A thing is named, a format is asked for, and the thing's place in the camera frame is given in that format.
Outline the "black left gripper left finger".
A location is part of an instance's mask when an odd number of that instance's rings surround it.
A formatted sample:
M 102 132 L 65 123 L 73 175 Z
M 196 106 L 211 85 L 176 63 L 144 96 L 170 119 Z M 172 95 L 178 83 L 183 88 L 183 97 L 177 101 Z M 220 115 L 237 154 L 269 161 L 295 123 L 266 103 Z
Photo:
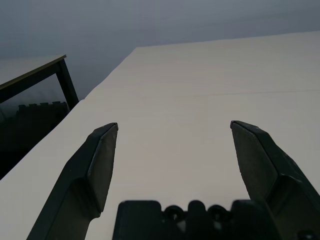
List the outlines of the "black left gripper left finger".
M 29 240 L 83 240 L 104 211 L 112 179 L 118 124 L 95 129 L 67 161 Z

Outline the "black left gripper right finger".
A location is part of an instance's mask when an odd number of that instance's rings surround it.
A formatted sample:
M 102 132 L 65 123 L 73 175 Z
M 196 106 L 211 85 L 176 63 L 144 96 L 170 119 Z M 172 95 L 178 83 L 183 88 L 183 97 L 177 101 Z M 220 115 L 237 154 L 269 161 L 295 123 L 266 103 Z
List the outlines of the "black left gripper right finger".
M 320 195 L 296 162 L 258 126 L 230 123 L 241 177 L 251 200 L 263 201 L 284 240 L 320 238 Z

